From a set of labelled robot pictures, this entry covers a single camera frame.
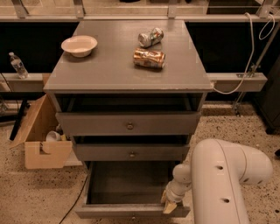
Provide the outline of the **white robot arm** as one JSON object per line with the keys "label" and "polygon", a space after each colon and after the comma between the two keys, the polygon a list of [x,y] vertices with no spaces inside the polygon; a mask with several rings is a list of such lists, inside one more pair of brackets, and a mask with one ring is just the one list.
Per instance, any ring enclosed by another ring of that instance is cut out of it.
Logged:
{"label": "white robot arm", "polygon": [[173,168],[161,199],[163,212],[173,212],[191,191],[195,224],[249,224],[241,185],[265,184],[272,173],[269,157],[256,148],[203,140],[192,151],[190,163]]}

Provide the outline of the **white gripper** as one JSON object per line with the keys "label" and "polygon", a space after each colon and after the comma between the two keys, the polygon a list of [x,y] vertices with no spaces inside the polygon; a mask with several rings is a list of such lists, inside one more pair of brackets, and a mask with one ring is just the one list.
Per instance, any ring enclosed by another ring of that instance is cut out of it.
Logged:
{"label": "white gripper", "polygon": [[160,203],[164,203],[164,214],[170,214],[177,207],[176,203],[182,201],[187,191],[191,189],[190,183],[180,183],[173,179],[170,181],[161,196]]}

